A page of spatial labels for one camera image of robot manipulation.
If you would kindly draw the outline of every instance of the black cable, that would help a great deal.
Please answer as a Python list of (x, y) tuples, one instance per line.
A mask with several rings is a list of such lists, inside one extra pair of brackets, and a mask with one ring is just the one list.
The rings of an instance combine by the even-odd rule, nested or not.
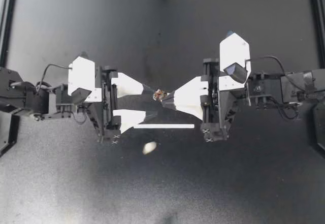
[(306, 92), (305, 89), (299, 85), (296, 84), (296, 82), (288, 76), (288, 74), (285, 72), (285, 69), (283, 67), (283, 64), (282, 62), (280, 61), (279, 58), (277, 58), (276, 56), (273, 56), (273, 55), (264, 55), (264, 56), (259, 56), (259, 57), (255, 57), (255, 58), (251, 58), (251, 59), (247, 59), (246, 61), (255, 61), (255, 60), (261, 60), (261, 59), (266, 59), (266, 58), (270, 58), (270, 59), (273, 59), (275, 60), (279, 66), (281, 67), (281, 70), (283, 72), (283, 75), (288, 79), (288, 81), (294, 86), (296, 87), (297, 89), (300, 89), (301, 91), (303, 92)]
[(38, 89), (37, 89), (37, 93), (40, 91), (42, 84), (44, 84), (43, 80), (44, 80), (44, 77), (45, 77), (46, 71), (47, 71), (47, 69), (48, 69), (50, 66), (54, 66), (54, 67), (62, 68), (62, 69), (71, 69), (71, 68), (69, 68), (69, 67), (64, 67), (64, 66), (60, 66), (60, 65), (56, 65), (56, 64), (49, 64), (49, 65), (47, 65), (46, 68), (45, 68), (45, 70), (44, 70), (44, 72), (43, 72), (43, 75), (42, 75), (41, 80), (37, 83), (37, 84), (39, 84), (39, 87), (38, 87)]
[(75, 122), (76, 122), (77, 124), (79, 124), (79, 125), (84, 124), (84, 123), (86, 122), (86, 120), (87, 120), (87, 116), (86, 116), (86, 113), (85, 113), (85, 112), (83, 112), (83, 115), (84, 115), (85, 118), (84, 118), (82, 121), (78, 121), (78, 120), (76, 119), (75, 113), (72, 112), (73, 119), (74, 119)]
[(272, 101), (277, 106), (278, 112), (279, 112), (280, 116), (282, 117), (282, 119), (284, 119), (284, 120), (295, 120), (295, 119), (298, 118), (299, 113), (298, 113), (298, 110), (297, 110), (296, 106), (295, 107), (290, 107), (290, 109), (294, 110), (294, 112), (295, 112), (295, 115), (290, 117), (285, 112), (285, 110), (283, 108), (283, 105), (280, 104), (275, 98), (269, 97), (269, 100)]
[[(37, 82), (35, 86), (37, 87), (40, 83), (41, 83), (40, 81)], [(44, 85), (45, 87), (52, 87), (51, 84), (44, 82), (44, 81), (42, 81), (42, 85)]]

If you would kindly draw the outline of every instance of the black metal part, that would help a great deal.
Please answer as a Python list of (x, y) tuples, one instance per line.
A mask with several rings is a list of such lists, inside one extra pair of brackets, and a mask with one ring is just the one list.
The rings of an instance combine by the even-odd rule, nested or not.
[(268, 103), (269, 97), (282, 103), (282, 95), (286, 95), (286, 93), (281, 92), (280, 78), (281, 75), (277, 74), (270, 75), (259, 73), (251, 75), (248, 79), (249, 98), (257, 109), (277, 108), (274, 103)]
[(318, 103), (313, 108), (317, 144), (325, 150), (325, 104)]
[(16, 143), (18, 125), (19, 125), (19, 116), (12, 116), (8, 113), (1, 113), (0, 115), (0, 157)]
[(83, 88), (77, 88), (73, 93), (71, 94), (71, 102), (74, 105), (80, 105), (82, 104), (87, 97), (90, 95), (91, 91)]
[(224, 72), (232, 79), (239, 83), (245, 83), (247, 79), (247, 70), (238, 63), (231, 64), (229, 67), (223, 69)]

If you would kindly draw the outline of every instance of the white plastic part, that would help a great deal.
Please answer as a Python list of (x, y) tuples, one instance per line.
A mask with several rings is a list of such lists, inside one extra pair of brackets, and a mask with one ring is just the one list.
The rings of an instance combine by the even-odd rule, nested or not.
[[(238, 34), (233, 33), (226, 39), (220, 42), (220, 71), (229, 67), (231, 64), (238, 63), (247, 70), (248, 79), (251, 73), (249, 54), (249, 44), (241, 38)], [(219, 77), (219, 90), (232, 90), (238, 88), (244, 88), (245, 83), (236, 82), (230, 76)]]
[(139, 124), (134, 129), (194, 129), (194, 124)]
[(157, 143), (154, 142), (154, 141), (149, 142), (149, 143), (146, 143), (146, 144), (143, 146), (142, 153), (143, 153), (143, 154), (149, 154), (149, 153), (151, 153), (152, 151), (154, 151), (156, 147), (157, 147)]
[(95, 87), (95, 62), (78, 56), (69, 68), (72, 69), (68, 71), (68, 95), (83, 88), (91, 91), (85, 102), (101, 102), (102, 88)]
[(208, 81), (201, 81), (201, 77), (195, 77), (174, 92), (174, 105), (177, 111), (182, 111), (198, 119), (203, 119), (200, 96), (209, 93)]
[(146, 117), (145, 111), (135, 111), (135, 110), (113, 110), (113, 116), (121, 116), (121, 134), (124, 133), (129, 128), (141, 123)]
[(143, 91), (142, 83), (124, 73), (118, 73), (118, 78), (112, 78), (111, 83), (116, 85), (118, 98), (126, 95), (142, 94)]

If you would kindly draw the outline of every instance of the black table surface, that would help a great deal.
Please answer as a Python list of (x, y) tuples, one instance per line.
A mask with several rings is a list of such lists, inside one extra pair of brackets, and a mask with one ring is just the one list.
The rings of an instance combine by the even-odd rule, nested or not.
[[(16, 0), (7, 67), (35, 83), (46, 64), (68, 65), (85, 51), (171, 91), (201, 74), (229, 30), (252, 57), (276, 55), (291, 71), (321, 65), (310, 0)], [(46, 81), (67, 77), (52, 68)], [(110, 145), (97, 142), (89, 121), (23, 118), (17, 144), (0, 158), (0, 223), (325, 222), (325, 158), (314, 148), (310, 106), (295, 122), (242, 108), (230, 139), (215, 143), (203, 141), (193, 116), (150, 97), (119, 107), (196, 128), (130, 129)], [(143, 155), (150, 141), (158, 147)]]

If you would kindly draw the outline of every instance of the white rod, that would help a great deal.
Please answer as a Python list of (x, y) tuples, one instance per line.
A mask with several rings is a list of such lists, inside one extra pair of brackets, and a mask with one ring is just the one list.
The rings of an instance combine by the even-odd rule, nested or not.
[(135, 129), (193, 129), (194, 124), (138, 124)]

